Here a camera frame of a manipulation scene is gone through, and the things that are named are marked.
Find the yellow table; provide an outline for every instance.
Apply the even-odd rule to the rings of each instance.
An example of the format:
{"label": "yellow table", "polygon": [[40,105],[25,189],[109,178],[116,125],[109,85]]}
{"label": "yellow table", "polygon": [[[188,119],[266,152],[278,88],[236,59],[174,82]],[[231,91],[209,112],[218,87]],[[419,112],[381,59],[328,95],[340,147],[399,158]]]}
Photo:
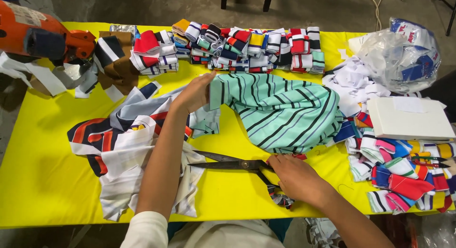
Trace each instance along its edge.
{"label": "yellow table", "polygon": [[[64,23],[68,29],[91,31],[109,30],[106,23]],[[139,26],[145,30],[171,30],[170,27]],[[321,32],[326,70],[341,63],[338,48],[348,50],[347,40],[364,33]],[[53,67],[47,59],[42,65]],[[179,61],[179,72],[156,78],[162,85],[157,95],[176,89],[208,72],[202,65]],[[321,84],[321,77],[274,70],[273,74],[290,80],[306,80]],[[151,80],[140,76],[139,87]],[[121,101],[112,103],[99,84],[89,99],[75,99],[74,91],[54,98],[29,89],[26,93],[8,148],[0,168],[0,228],[52,226],[70,224],[112,223],[103,219],[99,201],[100,183],[85,156],[71,152],[67,131],[82,121],[108,117]],[[222,106],[220,134],[190,140],[197,149],[222,153],[244,159],[266,159],[269,154],[248,140],[237,114]],[[306,160],[325,180],[362,213],[372,214],[366,192],[377,190],[370,182],[354,183],[349,172],[343,144],[329,148],[315,147]],[[272,173],[265,175],[277,182]],[[171,221],[210,221],[267,219],[281,217],[323,216],[311,206],[296,202],[292,210],[274,204],[265,184],[255,174],[244,171],[208,170],[198,183],[197,218],[172,215]],[[120,222],[129,222],[133,211],[128,209]]]}

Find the black scissors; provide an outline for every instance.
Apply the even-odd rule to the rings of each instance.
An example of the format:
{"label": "black scissors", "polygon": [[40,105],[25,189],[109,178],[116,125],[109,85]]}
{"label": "black scissors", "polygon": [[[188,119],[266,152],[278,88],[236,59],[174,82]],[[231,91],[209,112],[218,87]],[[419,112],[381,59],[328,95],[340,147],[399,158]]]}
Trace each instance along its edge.
{"label": "black scissors", "polygon": [[216,160],[218,162],[213,163],[192,163],[191,166],[204,168],[204,169],[245,169],[250,172],[256,173],[259,178],[266,184],[268,188],[268,193],[274,203],[278,205],[283,205],[288,210],[291,208],[291,205],[294,203],[294,199],[289,198],[286,195],[276,194],[274,189],[280,189],[279,185],[272,184],[268,178],[261,172],[260,167],[274,171],[271,166],[265,163],[263,160],[242,160],[239,158],[211,153],[203,151],[195,151],[196,153],[203,155],[207,158]]}

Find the sticker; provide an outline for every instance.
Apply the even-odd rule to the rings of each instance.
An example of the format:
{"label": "sticker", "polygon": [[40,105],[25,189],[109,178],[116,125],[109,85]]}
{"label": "sticker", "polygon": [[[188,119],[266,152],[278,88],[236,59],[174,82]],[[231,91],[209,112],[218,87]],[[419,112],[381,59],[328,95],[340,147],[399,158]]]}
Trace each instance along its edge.
{"label": "sticker", "polygon": [[17,23],[41,27],[41,20],[46,20],[46,17],[40,12],[6,1],[4,3],[11,8]]}

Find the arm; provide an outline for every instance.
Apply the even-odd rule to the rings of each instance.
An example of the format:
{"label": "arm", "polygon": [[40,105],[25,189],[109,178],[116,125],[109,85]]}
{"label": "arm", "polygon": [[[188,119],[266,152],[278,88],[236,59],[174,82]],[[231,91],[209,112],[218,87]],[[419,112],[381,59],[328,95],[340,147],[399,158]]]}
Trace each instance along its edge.
{"label": "arm", "polygon": [[167,220],[179,185],[181,151],[189,113],[208,103],[208,84],[215,72],[193,79],[171,104],[144,171],[135,214],[155,211]]}
{"label": "arm", "polygon": [[373,222],[337,193],[310,165],[288,154],[271,156],[269,162],[280,178],[283,192],[323,212],[336,226],[347,247],[394,248]]}

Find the person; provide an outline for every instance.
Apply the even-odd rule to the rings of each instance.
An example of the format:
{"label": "person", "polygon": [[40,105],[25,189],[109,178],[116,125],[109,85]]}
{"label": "person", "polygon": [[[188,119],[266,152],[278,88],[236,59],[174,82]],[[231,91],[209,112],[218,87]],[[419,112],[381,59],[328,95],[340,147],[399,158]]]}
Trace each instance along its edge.
{"label": "person", "polygon": [[[182,150],[188,114],[208,103],[208,85],[214,76],[212,72],[193,79],[171,103],[145,168],[136,212],[121,248],[284,247],[261,220],[189,222],[168,239],[168,219],[180,175],[181,153],[176,151]],[[310,165],[287,154],[271,156],[269,162],[280,178],[282,191],[324,213],[347,247],[394,248],[373,222],[339,195]]]}

